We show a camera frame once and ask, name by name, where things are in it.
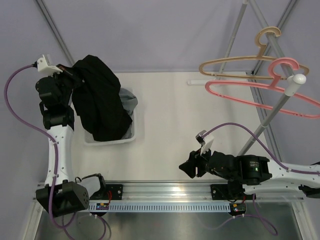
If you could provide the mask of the grey shirt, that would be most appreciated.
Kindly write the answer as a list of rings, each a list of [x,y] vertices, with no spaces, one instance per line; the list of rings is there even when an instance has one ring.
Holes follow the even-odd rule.
[[[138,105],[138,99],[131,91],[129,91],[126,88],[120,89],[119,97],[120,97],[120,100],[121,100],[121,103],[122,103],[124,110],[126,111],[126,113],[130,116],[130,118],[132,120],[131,125],[129,126],[128,130],[126,131],[126,133],[122,137],[122,140],[130,139],[133,135],[132,129],[133,129],[133,125],[135,123],[134,110],[135,110],[136,106]]]

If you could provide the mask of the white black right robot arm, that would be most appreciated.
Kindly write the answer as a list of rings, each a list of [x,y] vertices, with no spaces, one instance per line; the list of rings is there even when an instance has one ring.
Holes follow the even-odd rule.
[[[218,151],[208,150],[202,154],[192,151],[186,162],[179,169],[190,178],[202,177],[206,173],[227,181],[225,186],[212,185],[218,193],[214,200],[252,199],[258,193],[304,193],[308,198],[320,197],[320,165],[280,166],[275,160],[264,156],[233,156]]]

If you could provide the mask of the black shirt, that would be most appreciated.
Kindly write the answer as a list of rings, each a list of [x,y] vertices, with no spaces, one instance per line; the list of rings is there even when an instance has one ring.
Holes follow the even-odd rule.
[[[124,109],[118,77],[98,57],[87,55],[72,67],[83,80],[72,103],[83,128],[98,142],[120,140],[133,120]]]

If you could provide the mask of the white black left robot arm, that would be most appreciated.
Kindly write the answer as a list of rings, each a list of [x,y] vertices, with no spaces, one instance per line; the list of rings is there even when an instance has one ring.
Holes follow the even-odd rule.
[[[36,200],[52,218],[56,218],[88,209],[90,198],[104,198],[108,188],[99,173],[83,178],[76,178],[73,173],[71,146],[75,114],[71,96],[84,80],[70,67],[61,64],[39,63],[37,70],[45,75],[35,88],[40,97],[49,157],[44,188],[36,190]]]

